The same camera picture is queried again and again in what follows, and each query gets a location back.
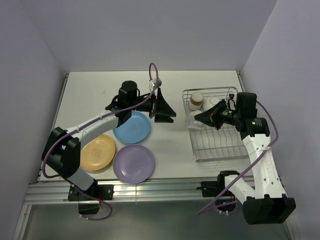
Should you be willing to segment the brown white ceramic cup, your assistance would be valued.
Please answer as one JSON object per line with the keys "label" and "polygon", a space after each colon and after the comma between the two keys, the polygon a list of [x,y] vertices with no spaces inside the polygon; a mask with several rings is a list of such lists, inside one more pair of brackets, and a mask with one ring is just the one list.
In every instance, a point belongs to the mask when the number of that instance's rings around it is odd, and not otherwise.
{"label": "brown white ceramic cup", "polygon": [[193,92],[188,102],[188,107],[191,111],[200,110],[204,101],[204,96],[201,92]]}

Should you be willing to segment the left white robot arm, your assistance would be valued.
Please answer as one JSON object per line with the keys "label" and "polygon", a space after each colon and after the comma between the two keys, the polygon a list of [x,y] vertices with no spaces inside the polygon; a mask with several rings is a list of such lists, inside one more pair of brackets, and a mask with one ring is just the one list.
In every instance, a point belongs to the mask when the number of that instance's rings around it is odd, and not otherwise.
{"label": "left white robot arm", "polygon": [[149,80],[150,93],[141,95],[132,80],[124,81],[118,94],[105,109],[80,125],[68,129],[54,128],[46,142],[41,159],[42,174],[46,178],[46,166],[56,177],[79,189],[79,194],[91,200],[98,193],[98,182],[81,167],[81,150],[101,134],[114,130],[129,120],[132,111],[146,112],[156,123],[173,123],[175,111],[165,101],[159,78]]}

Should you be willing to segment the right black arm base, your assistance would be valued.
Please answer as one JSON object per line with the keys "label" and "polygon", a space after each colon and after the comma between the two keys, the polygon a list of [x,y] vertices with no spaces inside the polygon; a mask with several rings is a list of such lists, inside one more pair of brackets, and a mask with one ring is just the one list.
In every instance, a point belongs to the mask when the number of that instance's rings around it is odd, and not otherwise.
{"label": "right black arm base", "polygon": [[[198,186],[196,189],[201,190],[204,198],[216,197],[225,188],[225,177],[229,175],[239,175],[239,172],[235,170],[221,171],[217,176],[217,180],[202,181],[200,186]],[[229,197],[229,200],[217,200],[215,202],[217,205],[226,204],[236,200],[235,196],[229,190],[227,190],[222,196]]]}

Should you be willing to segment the small clear glass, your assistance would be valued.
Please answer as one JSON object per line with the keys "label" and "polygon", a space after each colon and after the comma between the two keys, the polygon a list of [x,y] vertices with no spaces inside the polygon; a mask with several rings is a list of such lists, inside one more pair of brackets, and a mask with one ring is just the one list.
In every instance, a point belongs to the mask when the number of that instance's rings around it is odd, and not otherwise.
{"label": "small clear glass", "polygon": [[194,117],[186,117],[185,125],[192,130],[204,130],[206,128],[200,121],[195,120]]}

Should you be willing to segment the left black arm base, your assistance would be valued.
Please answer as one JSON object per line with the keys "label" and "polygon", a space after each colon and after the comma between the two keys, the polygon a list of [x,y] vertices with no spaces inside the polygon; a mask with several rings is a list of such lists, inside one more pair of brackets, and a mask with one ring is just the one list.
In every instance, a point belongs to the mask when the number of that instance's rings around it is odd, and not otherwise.
{"label": "left black arm base", "polygon": [[113,199],[114,186],[112,184],[96,184],[90,189],[84,191],[76,186],[70,186],[67,200],[69,202],[78,202],[78,212],[82,216],[91,217],[102,210],[102,207],[108,207],[104,202]]}

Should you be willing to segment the blue plastic plate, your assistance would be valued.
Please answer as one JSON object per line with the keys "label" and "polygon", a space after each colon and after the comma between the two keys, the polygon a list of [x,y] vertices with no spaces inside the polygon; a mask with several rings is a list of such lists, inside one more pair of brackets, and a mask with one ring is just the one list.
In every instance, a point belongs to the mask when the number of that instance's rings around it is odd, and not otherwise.
{"label": "blue plastic plate", "polygon": [[132,111],[131,117],[115,128],[113,134],[124,144],[137,144],[149,135],[150,129],[150,120],[143,113]]}

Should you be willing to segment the flower patterned small dish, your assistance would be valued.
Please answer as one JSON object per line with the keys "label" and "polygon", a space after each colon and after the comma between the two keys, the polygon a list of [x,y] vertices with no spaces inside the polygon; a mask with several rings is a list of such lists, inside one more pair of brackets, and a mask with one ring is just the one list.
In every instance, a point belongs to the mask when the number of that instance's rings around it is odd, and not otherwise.
{"label": "flower patterned small dish", "polygon": [[196,116],[196,115],[199,115],[199,114],[201,114],[201,113],[202,113],[201,110],[195,110],[195,111],[190,112],[188,116],[189,116],[191,119],[195,119],[195,116]]}

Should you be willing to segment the white ceramic bowl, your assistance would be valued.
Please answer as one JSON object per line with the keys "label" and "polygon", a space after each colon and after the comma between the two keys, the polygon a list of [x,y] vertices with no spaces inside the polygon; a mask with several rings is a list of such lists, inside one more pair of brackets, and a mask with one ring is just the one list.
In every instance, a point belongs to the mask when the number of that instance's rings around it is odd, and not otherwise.
{"label": "white ceramic bowl", "polygon": [[216,104],[218,104],[220,102],[220,99],[215,97],[215,96],[208,96],[205,97],[202,103],[202,111],[208,111],[209,109],[211,109],[212,107],[214,107]]}

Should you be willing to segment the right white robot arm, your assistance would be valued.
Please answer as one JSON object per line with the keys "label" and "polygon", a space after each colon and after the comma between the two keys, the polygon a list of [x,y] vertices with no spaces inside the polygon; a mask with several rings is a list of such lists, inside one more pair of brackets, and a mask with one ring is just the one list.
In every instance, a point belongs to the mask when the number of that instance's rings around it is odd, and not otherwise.
{"label": "right white robot arm", "polygon": [[239,92],[234,109],[222,99],[209,110],[197,114],[194,119],[219,130],[223,125],[235,127],[249,156],[250,165],[243,171],[221,171],[217,177],[214,199],[197,212],[201,215],[217,209],[216,201],[230,192],[242,204],[245,221],[249,225],[282,224],[296,209],[293,197],[288,197],[278,175],[272,153],[268,121],[258,117],[257,95]]}

